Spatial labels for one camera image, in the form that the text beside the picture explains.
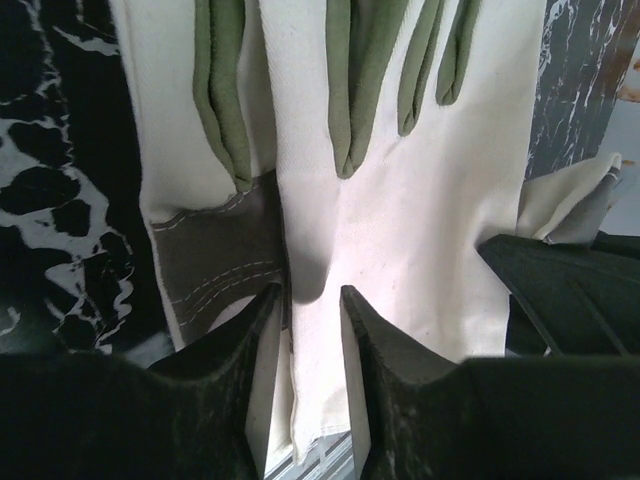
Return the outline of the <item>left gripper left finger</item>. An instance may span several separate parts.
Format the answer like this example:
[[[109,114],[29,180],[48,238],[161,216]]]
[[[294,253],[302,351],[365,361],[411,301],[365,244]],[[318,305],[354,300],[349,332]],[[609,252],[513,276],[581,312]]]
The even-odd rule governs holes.
[[[116,355],[1,358],[5,479],[257,479],[246,431],[269,284],[186,348],[141,367]]]

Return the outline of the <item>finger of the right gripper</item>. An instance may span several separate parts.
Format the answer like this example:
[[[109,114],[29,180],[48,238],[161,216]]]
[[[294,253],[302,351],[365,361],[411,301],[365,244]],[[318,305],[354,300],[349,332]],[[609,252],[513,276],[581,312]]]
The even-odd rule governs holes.
[[[580,246],[501,234],[478,252],[510,292],[508,351],[639,353],[638,237],[600,232]]]

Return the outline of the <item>grey-strap glove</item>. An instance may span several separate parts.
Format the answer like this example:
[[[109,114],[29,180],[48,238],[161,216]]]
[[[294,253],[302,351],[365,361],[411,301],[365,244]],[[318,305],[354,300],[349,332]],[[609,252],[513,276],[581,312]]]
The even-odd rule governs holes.
[[[291,439],[352,427],[340,291],[441,356],[503,353],[500,234],[591,240],[621,166],[527,180],[542,1],[263,1],[291,278]]]

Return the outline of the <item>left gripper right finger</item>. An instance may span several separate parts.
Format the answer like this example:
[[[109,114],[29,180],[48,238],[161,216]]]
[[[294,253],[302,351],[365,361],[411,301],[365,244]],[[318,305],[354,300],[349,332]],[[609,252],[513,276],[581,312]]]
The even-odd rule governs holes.
[[[635,479],[635,357],[451,362],[353,287],[340,314],[360,479]]]

